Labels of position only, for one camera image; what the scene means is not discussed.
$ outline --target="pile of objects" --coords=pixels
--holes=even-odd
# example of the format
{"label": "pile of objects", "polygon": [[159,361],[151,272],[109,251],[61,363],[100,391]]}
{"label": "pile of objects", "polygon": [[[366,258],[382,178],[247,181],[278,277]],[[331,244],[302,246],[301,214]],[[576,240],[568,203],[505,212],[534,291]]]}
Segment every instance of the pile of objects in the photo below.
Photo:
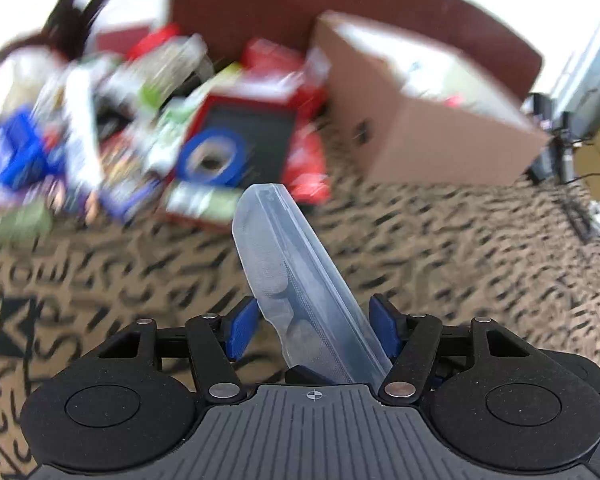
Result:
{"label": "pile of objects", "polygon": [[153,207],[180,224],[227,230],[252,184],[296,202],[330,196],[312,120],[330,65],[262,39],[218,73],[200,35],[169,25],[125,55],[66,63],[23,48],[0,67],[0,242],[47,234],[68,214],[129,222]]}

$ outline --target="red plastic wrapper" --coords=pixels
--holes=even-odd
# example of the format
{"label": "red plastic wrapper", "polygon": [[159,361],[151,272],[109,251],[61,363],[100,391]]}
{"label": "red plastic wrapper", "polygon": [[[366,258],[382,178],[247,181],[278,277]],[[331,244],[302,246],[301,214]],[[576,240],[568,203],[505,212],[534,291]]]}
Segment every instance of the red plastic wrapper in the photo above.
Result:
{"label": "red plastic wrapper", "polygon": [[254,38],[242,56],[245,70],[254,76],[285,78],[301,74],[300,85],[291,102],[305,126],[291,139],[282,184],[296,202],[320,205],[331,197],[322,139],[310,122],[327,99],[328,61],[320,52],[310,51],[307,59],[296,50]]}
{"label": "red plastic wrapper", "polygon": [[331,198],[326,169],[320,134],[313,123],[307,123],[291,138],[282,184],[298,203],[323,204]]}

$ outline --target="blue container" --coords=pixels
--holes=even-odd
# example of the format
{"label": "blue container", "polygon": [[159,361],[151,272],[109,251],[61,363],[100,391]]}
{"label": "blue container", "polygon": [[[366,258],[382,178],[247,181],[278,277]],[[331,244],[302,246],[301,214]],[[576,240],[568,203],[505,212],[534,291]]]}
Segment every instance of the blue container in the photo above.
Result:
{"label": "blue container", "polygon": [[42,140],[30,116],[30,108],[23,108],[0,124],[0,184],[13,190],[49,174]]}

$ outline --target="clear plastic container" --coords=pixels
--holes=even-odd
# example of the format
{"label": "clear plastic container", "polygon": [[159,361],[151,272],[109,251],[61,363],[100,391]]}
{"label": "clear plastic container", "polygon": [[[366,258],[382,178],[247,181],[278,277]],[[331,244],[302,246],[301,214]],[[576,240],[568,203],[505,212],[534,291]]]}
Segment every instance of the clear plastic container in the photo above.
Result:
{"label": "clear plastic container", "polygon": [[355,298],[284,186],[243,194],[234,240],[289,367],[304,365],[333,383],[381,386],[391,362]]}

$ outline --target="red cap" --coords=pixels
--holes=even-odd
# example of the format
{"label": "red cap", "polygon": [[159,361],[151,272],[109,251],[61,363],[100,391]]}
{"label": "red cap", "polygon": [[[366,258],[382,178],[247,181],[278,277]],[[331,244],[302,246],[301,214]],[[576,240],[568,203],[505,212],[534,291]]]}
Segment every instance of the red cap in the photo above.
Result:
{"label": "red cap", "polygon": [[175,23],[159,28],[155,32],[152,32],[142,40],[138,41],[129,52],[126,53],[126,58],[129,61],[135,61],[136,59],[148,54],[155,48],[165,44],[171,38],[175,38],[180,35],[180,27]]}

